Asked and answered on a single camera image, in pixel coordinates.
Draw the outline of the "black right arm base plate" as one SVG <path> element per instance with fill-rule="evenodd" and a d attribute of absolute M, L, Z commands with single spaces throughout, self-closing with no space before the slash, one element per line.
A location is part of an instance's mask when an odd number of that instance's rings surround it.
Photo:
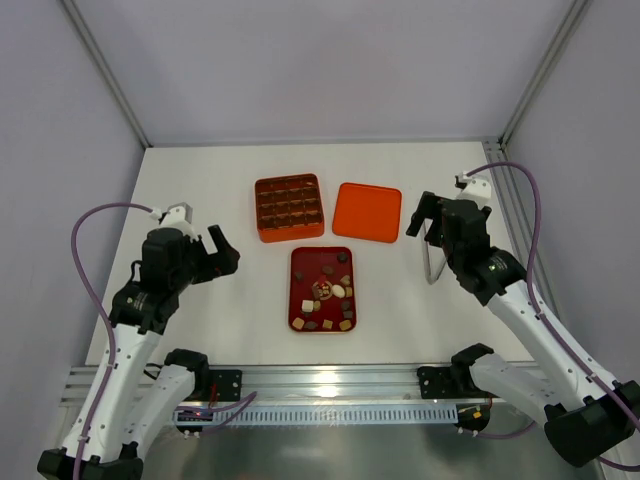
<path fill-rule="evenodd" d="M 424 400 L 454 399 L 458 395 L 449 366 L 421 366 L 416 375 L 421 398 Z"/>

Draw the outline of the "metal tongs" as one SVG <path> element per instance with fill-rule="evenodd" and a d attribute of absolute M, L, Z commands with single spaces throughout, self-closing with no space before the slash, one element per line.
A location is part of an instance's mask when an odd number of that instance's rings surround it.
<path fill-rule="evenodd" d="M 440 279 L 447 262 L 441 248 L 430 245 L 426 240 L 430 226 L 430 220 L 425 220 L 422 224 L 422 251 L 426 281 L 429 285 L 434 285 Z"/>

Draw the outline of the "white square chocolate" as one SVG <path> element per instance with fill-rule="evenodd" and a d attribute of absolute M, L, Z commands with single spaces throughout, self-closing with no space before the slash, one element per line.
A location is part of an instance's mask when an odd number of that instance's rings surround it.
<path fill-rule="evenodd" d="M 311 312 L 313 310 L 313 302 L 311 300 L 303 300 L 301 304 L 301 310 L 304 312 Z"/>

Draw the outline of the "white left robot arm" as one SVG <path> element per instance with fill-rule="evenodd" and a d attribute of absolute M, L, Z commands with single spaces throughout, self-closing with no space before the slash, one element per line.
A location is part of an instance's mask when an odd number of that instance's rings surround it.
<path fill-rule="evenodd" d="M 105 353 L 76 422 L 61 447 L 41 454 L 37 471 L 44 478 L 141 478 L 149 446 L 171 412 L 207 387 L 207 356 L 175 349 L 142 400 L 134 400 L 180 295 L 189 286 L 237 271 L 239 252 L 219 226 L 208 232 L 214 253 L 206 251 L 200 237 L 176 227 L 147 234 L 130 278 L 113 297 Z"/>

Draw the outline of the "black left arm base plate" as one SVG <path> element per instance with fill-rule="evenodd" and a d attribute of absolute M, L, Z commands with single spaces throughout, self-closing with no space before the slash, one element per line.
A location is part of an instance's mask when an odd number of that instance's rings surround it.
<path fill-rule="evenodd" d="M 243 372 L 239 369 L 210 369 L 205 399 L 210 403 L 239 401 L 242 378 Z"/>

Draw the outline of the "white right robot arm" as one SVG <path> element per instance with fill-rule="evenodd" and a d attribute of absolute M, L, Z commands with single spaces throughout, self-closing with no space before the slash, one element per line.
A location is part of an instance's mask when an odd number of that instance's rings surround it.
<path fill-rule="evenodd" d="M 521 263 L 492 245 L 488 206 L 424 192 L 407 235 L 431 223 L 427 244 L 442 249 L 461 287 L 501 320 L 536 361 L 545 377 L 514 369 L 492 349 L 477 344 L 452 363 L 467 369 L 478 390 L 494 394 L 543 428 L 554 450 L 579 467 L 630 438 L 639 428 L 639 385 L 622 383 L 569 334 L 526 281 Z"/>

